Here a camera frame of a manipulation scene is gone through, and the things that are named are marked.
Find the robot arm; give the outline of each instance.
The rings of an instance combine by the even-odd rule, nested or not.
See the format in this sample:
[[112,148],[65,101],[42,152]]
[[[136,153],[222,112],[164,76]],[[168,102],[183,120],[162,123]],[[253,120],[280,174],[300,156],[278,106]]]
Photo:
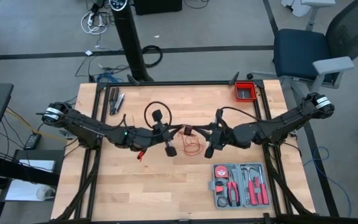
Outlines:
[[310,119],[325,119],[333,115],[334,105],[318,93],[310,93],[301,105],[272,120],[258,120],[230,128],[222,119],[223,109],[216,111],[216,120],[208,126],[195,126],[193,129],[202,134],[209,146],[205,157],[211,158],[215,149],[222,150],[227,144],[246,149],[251,142],[255,144],[277,144],[287,138],[288,133],[300,129]]
[[102,136],[116,147],[141,152],[138,159],[141,159],[147,148],[163,142],[166,145],[167,156],[175,156],[177,152],[170,141],[182,128],[182,125],[169,126],[168,124],[163,124],[160,110],[154,111],[152,116],[157,123],[153,126],[153,130],[126,126],[125,115],[120,124],[110,126],[81,114],[66,103],[51,103],[46,112],[42,114],[42,121],[49,126],[65,128],[78,136],[78,142],[82,146],[90,149],[99,147],[99,137]]

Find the black cable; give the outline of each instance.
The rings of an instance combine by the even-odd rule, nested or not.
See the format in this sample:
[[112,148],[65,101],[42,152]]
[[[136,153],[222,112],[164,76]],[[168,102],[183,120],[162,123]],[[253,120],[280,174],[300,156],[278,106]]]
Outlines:
[[127,126],[127,123],[126,123],[126,119],[125,119],[126,114],[124,114],[124,118],[123,118],[123,120],[124,120],[124,126],[127,128],[127,131],[128,131],[129,133],[131,133],[131,134],[133,134],[133,135],[135,135],[135,136],[143,137],[143,138],[154,138],[154,137],[161,136],[163,133],[165,133],[165,132],[167,132],[167,131],[169,130],[169,127],[170,127],[171,124],[172,124],[172,112],[171,112],[171,110],[169,109],[169,107],[168,107],[165,103],[162,103],[162,102],[159,102],[159,101],[153,101],[153,102],[149,103],[149,104],[146,106],[146,108],[144,109],[144,120],[145,120],[147,126],[150,127],[150,128],[153,128],[153,127],[151,127],[151,125],[149,124],[149,122],[148,122],[147,119],[146,119],[147,109],[148,109],[151,105],[153,105],[153,104],[160,104],[160,105],[164,106],[164,107],[168,110],[168,114],[169,114],[168,126],[167,126],[160,134],[153,134],[153,135],[151,135],[151,136],[143,136],[143,135],[140,135],[140,134],[136,134],[136,133],[134,133],[134,132],[132,132],[131,130],[128,129],[128,126]]
[[68,103],[68,102],[70,102],[71,100],[75,100],[76,98],[77,98],[77,96],[74,96],[72,99],[64,101],[64,103]]
[[172,123],[172,113],[171,113],[171,110],[169,109],[169,107],[165,104],[165,103],[162,103],[160,101],[153,101],[151,103],[149,103],[145,108],[144,108],[144,112],[143,112],[143,118],[144,118],[144,121],[146,122],[147,126],[149,128],[153,128],[150,123],[147,121],[147,118],[146,118],[146,114],[147,114],[147,110],[148,108],[153,105],[153,104],[160,104],[162,105],[163,107],[165,107],[167,110],[168,110],[168,114],[169,114],[169,126],[171,126],[171,123]]
[[63,147],[63,150],[66,150],[66,148],[67,148],[68,146],[71,146],[71,145],[74,144],[77,140],[78,140],[78,138],[74,139],[74,141],[70,142],[70,143],[67,144],[65,147]]
[[[304,110],[304,108],[305,108],[305,101],[306,101],[306,98],[303,98],[303,101],[302,101],[302,103],[301,103],[302,107],[301,107],[301,109],[300,109],[300,113],[302,113],[303,110]],[[238,112],[243,113],[243,114],[245,114],[245,115],[247,115],[247,116],[249,116],[249,117],[251,117],[251,118],[254,118],[255,120],[260,121],[260,122],[265,122],[265,123],[279,123],[279,122],[282,122],[282,120],[272,121],[272,120],[259,119],[259,118],[255,117],[255,116],[253,116],[253,115],[251,115],[251,114],[245,112],[245,111],[242,111],[242,110],[240,110],[240,109],[237,109],[237,108],[234,108],[234,107],[231,107],[231,106],[224,106],[224,107],[221,108],[221,110],[223,110],[223,109],[231,109],[231,110],[238,111]],[[292,118],[292,117],[294,117],[294,116],[297,116],[297,114],[294,114],[294,115],[292,115],[292,116],[289,116],[289,117],[287,117],[286,119],[290,119],[290,118]]]
[[6,156],[6,158],[9,159],[10,161],[16,162],[16,163],[18,163],[20,165],[24,165],[24,166],[31,167],[31,168],[36,168],[36,169],[42,169],[42,170],[46,170],[46,171],[53,171],[51,169],[46,169],[46,168],[43,168],[43,167],[36,167],[36,166],[32,166],[32,165],[22,163],[22,162],[18,161],[17,159],[13,158],[12,156],[8,156],[7,154],[0,152],[0,157],[4,157],[4,156]]
[[7,131],[6,131],[6,128],[5,128],[5,124],[4,122],[1,120],[1,125],[3,126],[4,130],[5,130],[5,135],[6,135],[6,144],[7,144],[7,151],[6,151],[6,156],[9,154],[9,148],[10,148],[10,145],[9,145],[9,138],[8,138],[8,135],[7,135]]
[[84,60],[82,60],[81,65],[78,67],[77,71],[74,74],[74,77],[87,77],[86,75],[78,75],[78,72],[80,71],[81,67],[84,65],[84,62],[88,57],[89,56],[86,56]]
[[14,113],[14,114],[16,114],[18,117],[20,117],[20,118],[22,118],[22,120],[26,123],[26,124],[28,124],[29,126],[31,126],[22,116],[20,116],[18,113],[16,113],[14,110],[12,110],[12,108],[10,108],[10,107],[8,107],[8,106],[6,106],[8,109],[10,109],[11,111],[12,111],[12,113]]
[[12,129],[12,131],[16,134],[16,137],[18,138],[19,142],[22,143],[22,145],[24,146],[24,143],[22,141],[22,139],[19,136],[19,133],[17,133],[17,131],[11,126],[11,124],[9,123],[9,121],[6,119],[6,116],[4,115],[3,118],[5,119],[7,125]]
[[63,156],[63,160],[66,158],[66,156],[68,156],[70,153],[74,152],[76,149],[78,149],[80,147],[80,145],[78,145],[77,147],[75,147],[73,150],[71,150],[70,152],[68,152],[67,154],[65,154]]
[[292,146],[292,147],[294,147],[295,149],[297,149],[298,152],[299,152],[299,154],[300,154],[300,156],[302,157],[302,152],[301,152],[301,149],[300,149],[300,148],[298,148],[298,147],[296,147],[296,146],[294,146],[294,145],[292,145],[292,144],[290,144],[290,143],[286,143],[286,142],[283,142],[283,144],[286,144],[287,146]]
[[91,69],[91,62],[93,61],[93,59],[97,58],[100,56],[100,53],[98,55],[95,55],[93,58],[91,58],[91,60],[89,60],[88,62],[88,76],[94,76],[94,75],[91,75],[91,72],[90,72],[90,69]]
[[21,146],[19,143],[15,142],[14,140],[12,140],[11,138],[7,137],[5,134],[3,134],[1,132],[0,132],[0,135],[4,136],[5,138],[8,138],[11,142],[16,144],[16,146],[19,146],[21,149],[24,147],[24,146]]
[[148,45],[148,46],[144,47],[142,49],[142,54],[146,54],[148,51],[151,51],[151,50],[156,50],[160,54],[160,57],[154,63],[151,63],[151,64],[145,63],[146,68],[154,67],[154,66],[158,65],[162,61],[162,56],[163,56],[162,50],[161,50],[160,47],[158,47],[156,45]]
[[37,131],[41,130],[41,127],[44,125],[45,123],[43,122],[42,124],[40,124],[40,126],[38,126]]
[[208,6],[209,4],[209,0],[201,0],[202,2],[206,2],[206,4],[204,6],[201,7],[194,7],[194,6],[190,6],[189,4],[187,4],[187,0],[183,0],[183,2],[185,3],[185,5],[187,5],[188,7],[192,8],[192,9],[203,9],[205,7]]
[[272,154],[270,153],[270,148],[271,148],[271,147],[269,147],[269,149],[268,149],[268,154],[269,154],[270,158],[272,158],[274,161],[276,161],[276,159],[274,159],[274,157],[273,157]]

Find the small red container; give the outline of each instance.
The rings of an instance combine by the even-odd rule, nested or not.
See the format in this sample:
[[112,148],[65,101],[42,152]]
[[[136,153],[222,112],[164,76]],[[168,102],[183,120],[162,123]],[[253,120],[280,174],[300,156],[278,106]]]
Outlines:
[[236,82],[236,100],[238,102],[253,102],[256,100],[255,84],[253,82]]

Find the blue cable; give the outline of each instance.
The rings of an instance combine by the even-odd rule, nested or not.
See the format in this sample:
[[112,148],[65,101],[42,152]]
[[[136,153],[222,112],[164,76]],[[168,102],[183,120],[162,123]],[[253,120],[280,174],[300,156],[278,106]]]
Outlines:
[[100,82],[103,78],[107,78],[109,83],[119,83],[123,82],[124,80],[121,78],[116,78],[113,76],[113,72],[104,72],[96,78],[96,82]]
[[[327,152],[327,156],[325,158],[321,158],[321,159],[315,159],[315,155],[316,155],[316,152],[319,150],[319,149],[324,149],[326,152]],[[303,166],[306,166],[308,165],[310,162],[313,161],[314,163],[314,166],[316,167],[317,171],[325,176],[325,178],[327,178],[328,180],[330,180],[332,183],[334,183],[335,185],[337,185],[346,195],[346,198],[347,198],[347,202],[349,204],[349,213],[348,213],[348,217],[351,217],[352,216],[352,203],[351,203],[351,199],[349,197],[349,195],[347,194],[346,190],[339,184],[337,183],[335,180],[332,180],[331,178],[327,177],[327,175],[325,175],[320,169],[319,167],[316,165],[316,161],[324,161],[324,160],[327,160],[329,158],[329,151],[326,147],[324,146],[319,146],[317,147],[314,151],[313,151],[313,158],[311,160],[309,160],[308,162],[306,162],[305,164],[303,164]]]

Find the desk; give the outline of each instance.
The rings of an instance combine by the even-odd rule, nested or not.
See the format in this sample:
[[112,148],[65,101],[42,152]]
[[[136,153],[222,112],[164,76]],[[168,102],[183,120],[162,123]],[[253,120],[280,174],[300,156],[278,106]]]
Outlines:
[[[286,112],[287,107],[279,81],[264,81],[264,85],[272,116]],[[252,103],[234,101],[234,86],[180,85],[120,88],[126,94],[126,99],[118,115],[107,116],[106,123],[110,125],[117,124],[126,113],[128,125],[134,123],[137,127],[146,127],[143,110],[151,101],[162,101],[170,107],[173,115],[172,124],[208,124],[214,121],[216,109],[222,106],[233,106],[255,115]],[[93,110],[95,90],[96,84],[88,83],[82,84],[78,92],[76,109],[87,116],[91,116]],[[103,95],[101,94],[99,100],[98,118],[101,116]],[[151,112],[157,108],[161,109],[157,105],[149,108],[147,116],[149,121],[152,121]],[[163,122],[167,122],[168,113],[164,109],[161,110],[164,115]],[[223,118],[230,127],[254,121],[243,114],[229,110],[225,110]],[[293,138],[288,138],[287,142],[296,145]],[[181,148],[181,139],[175,138],[173,145],[177,149]],[[67,151],[74,147],[75,144],[68,147]],[[306,209],[314,211],[298,151],[286,145],[283,145],[281,150],[289,188]],[[78,190],[84,151],[82,148],[77,149],[63,162],[52,218],[58,217],[64,211]],[[223,151],[215,151],[213,158],[206,159],[203,154],[190,157],[181,151],[178,151],[176,157],[167,157],[164,145],[161,144],[151,147],[142,162],[139,162],[136,156],[136,153],[128,149],[115,148],[104,139],[92,221],[261,218],[263,213],[274,216],[272,205],[260,209],[218,210],[214,206],[213,193],[208,189],[208,182],[212,178],[212,164],[264,163],[261,146],[253,144],[251,148],[245,150],[226,146]],[[277,192],[281,209],[285,212],[279,186]],[[85,195],[84,202],[87,202],[87,196]]]

